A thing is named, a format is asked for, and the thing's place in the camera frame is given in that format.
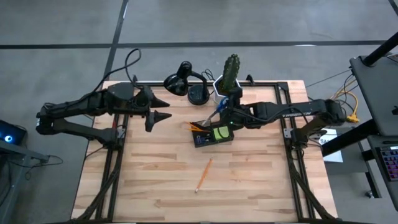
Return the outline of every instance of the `plant pot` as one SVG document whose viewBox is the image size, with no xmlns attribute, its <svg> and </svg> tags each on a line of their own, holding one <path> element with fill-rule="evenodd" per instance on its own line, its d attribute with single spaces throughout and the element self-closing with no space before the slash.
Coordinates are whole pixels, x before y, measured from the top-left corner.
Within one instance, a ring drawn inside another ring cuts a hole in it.
<svg viewBox="0 0 398 224">
<path fill-rule="evenodd" d="M 220 77 L 218 77 L 218 78 L 216 79 L 216 81 L 213 82 L 213 88 L 214 88 L 213 97 L 214 97 L 214 101 L 215 101 L 216 103 L 220 103 L 220 101 L 221 101 L 224 97 L 226 97 L 225 95 L 219 93 L 218 90 L 217 90 L 217 84 L 218 84 L 222 79 L 223 79 L 223 76 L 220 75 Z M 236 86 L 236 87 L 241 87 L 241 85 L 239 84 L 239 82 L 238 82 L 237 79 L 235 79 L 235 86 Z"/>
</svg>

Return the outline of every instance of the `green sticky note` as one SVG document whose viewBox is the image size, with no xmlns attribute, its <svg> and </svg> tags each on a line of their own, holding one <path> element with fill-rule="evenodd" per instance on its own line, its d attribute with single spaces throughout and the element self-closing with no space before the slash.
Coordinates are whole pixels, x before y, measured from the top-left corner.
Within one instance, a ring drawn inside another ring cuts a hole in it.
<svg viewBox="0 0 398 224">
<path fill-rule="evenodd" d="M 215 128 L 215 129 L 213 129 L 213 133 L 214 133 L 214 137 L 216 138 L 216 140 L 220 140 L 220 139 L 229 137 L 229 131 L 228 131 L 227 126 Z"/>
</svg>

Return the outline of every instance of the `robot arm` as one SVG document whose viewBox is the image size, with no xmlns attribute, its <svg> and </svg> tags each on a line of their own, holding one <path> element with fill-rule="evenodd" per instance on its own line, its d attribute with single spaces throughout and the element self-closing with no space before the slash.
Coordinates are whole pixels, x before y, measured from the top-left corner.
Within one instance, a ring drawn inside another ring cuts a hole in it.
<svg viewBox="0 0 398 224">
<path fill-rule="evenodd" d="M 234 88 L 228 95 L 226 108 L 220 113 L 220 121 L 232 130 L 260 128 L 277 119 L 298 116 L 315 116 L 302 128 L 291 130 L 295 147 L 305 147 L 308 137 L 325 126 L 340 126 L 345 121 L 341 106 L 333 100 L 276 105 L 270 102 L 257 102 L 241 105 L 242 89 Z"/>
<path fill-rule="evenodd" d="M 79 100 L 51 104 L 45 103 L 38 118 L 36 130 L 40 134 L 67 133 L 83 136 L 89 140 L 97 139 L 105 147 L 115 144 L 119 132 L 116 127 L 95 129 L 66 121 L 64 118 L 87 114 L 99 116 L 108 114 L 139 115 L 146 117 L 145 129 L 151 132 L 155 123 L 171 117 L 171 114 L 152 112 L 151 108 L 170 106 L 155 97 L 148 86 L 140 89 L 134 96 L 134 86 L 131 83 L 117 83 L 101 91 L 84 95 Z"/>
</svg>

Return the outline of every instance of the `wooden tabletop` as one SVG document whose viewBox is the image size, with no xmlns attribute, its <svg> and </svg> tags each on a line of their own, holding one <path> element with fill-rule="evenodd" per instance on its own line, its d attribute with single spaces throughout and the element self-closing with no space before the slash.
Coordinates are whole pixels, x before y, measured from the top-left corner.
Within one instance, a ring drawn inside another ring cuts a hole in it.
<svg viewBox="0 0 398 224">
<path fill-rule="evenodd" d="M 308 101 L 303 81 L 287 82 L 293 103 Z M 115 83 L 105 82 L 104 87 Z M 145 119 L 130 118 L 114 222 L 297 221 L 280 121 L 261 129 L 235 131 L 232 142 L 195 148 L 184 121 L 205 119 L 216 104 L 209 100 L 194 106 L 186 96 L 175 96 L 160 87 L 152 89 L 159 99 L 170 103 L 170 107 L 157 110 L 173 115 L 157 123 L 151 133 L 145 132 Z M 241 103 L 257 101 L 275 103 L 274 89 L 244 87 Z M 103 115 L 95 118 L 94 127 L 108 128 L 112 122 L 112 116 Z M 304 125 L 303 118 L 296 122 L 298 127 Z M 99 147 L 98 142 L 91 142 L 87 154 Z M 101 150 L 85 161 L 72 218 L 82 214 L 98 193 L 105 157 L 106 150 Z M 196 194 L 211 157 L 213 163 Z M 306 148 L 304 160 L 312 192 L 337 216 L 319 147 Z"/>
</svg>

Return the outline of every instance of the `white paper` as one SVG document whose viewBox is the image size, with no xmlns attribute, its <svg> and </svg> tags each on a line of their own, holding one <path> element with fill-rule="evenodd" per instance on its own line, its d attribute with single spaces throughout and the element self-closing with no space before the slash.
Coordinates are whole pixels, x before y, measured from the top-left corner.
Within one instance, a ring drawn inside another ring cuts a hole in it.
<svg viewBox="0 0 398 224">
<path fill-rule="evenodd" d="M 337 132 L 335 129 L 323 128 L 322 130 L 327 131 L 327 133 L 319 139 L 319 144 L 321 145 L 337 137 Z M 326 162 L 343 162 L 341 151 L 337 151 L 329 156 L 325 156 L 323 160 Z"/>
</svg>

